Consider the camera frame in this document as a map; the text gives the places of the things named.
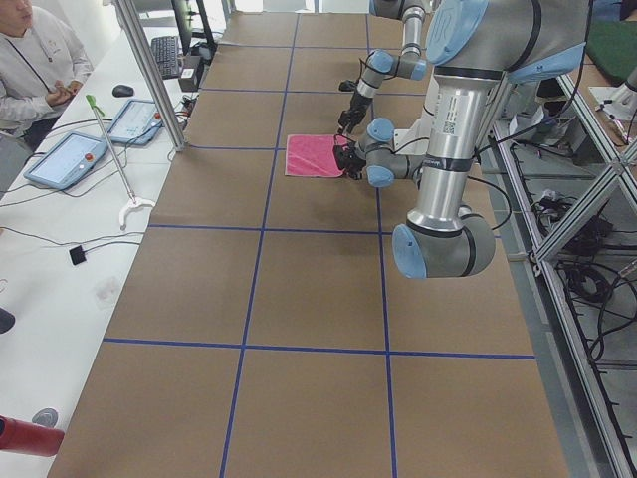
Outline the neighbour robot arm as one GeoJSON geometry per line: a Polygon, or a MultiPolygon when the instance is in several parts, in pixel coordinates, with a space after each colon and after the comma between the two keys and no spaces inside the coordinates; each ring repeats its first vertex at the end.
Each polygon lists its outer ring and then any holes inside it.
{"type": "Polygon", "coordinates": [[[631,120],[636,114],[636,77],[636,69],[633,69],[619,87],[599,102],[597,109],[613,119],[631,120]]]}

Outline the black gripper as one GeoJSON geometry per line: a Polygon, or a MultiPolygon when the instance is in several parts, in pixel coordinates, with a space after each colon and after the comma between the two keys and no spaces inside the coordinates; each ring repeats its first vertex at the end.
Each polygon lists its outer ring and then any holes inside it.
{"type": "Polygon", "coordinates": [[[361,159],[355,152],[355,148],[347,145],[350,151],[350,158],[346,162],[336,163],[337,168],[343,175],[361,175],[366,161],[361,159]]]}
{"type": "Polygon", "coordinates": [[[364,119],[372,98],[355,92],[350,100],[349,108],[342,112],[338,118],[338,130],[352,133],[364,119]]]}

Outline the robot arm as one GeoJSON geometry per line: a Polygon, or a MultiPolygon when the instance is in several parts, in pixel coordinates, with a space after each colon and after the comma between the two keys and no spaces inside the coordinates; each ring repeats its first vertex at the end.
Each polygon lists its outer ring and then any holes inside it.
{"type": "Polygon", "coordinates": [[[376,49],[360,59],[359,76],[355,81],[343,81],[342,92],[352,92],[349,107],[338,118],[339,134],[351,133],[364,119],[375,94],[385,80],[402,78],[420,81],[427,65],[423,58],[422,34],[425,21],[432,16],[440,1],[381,1],[369,2],[373,16],[399,20],[403,25],[402,47],[396,55],[376,49]]]}
{"type": "Polygon", "coordinates": [[[385,79],[430,75],[438,87],[431,115],[397,145],[393,124],[370,121],[360,139],[336,145],[335,163],[376,187],[397,179],[418,186],[415,206],[392,233],[394,262],[412,279],[465,277],[482,272],[495,254],[487,221],[465,204],[464,188],[478,145],[491,89],[551,79],[574,70],[585,51],[588,1],[374,1],[371,12],[403,23],[399,55],[372,52],[341,135],[363,123],[385,79]],[[422,153],[414,153],[412,144],[422,153]]]}

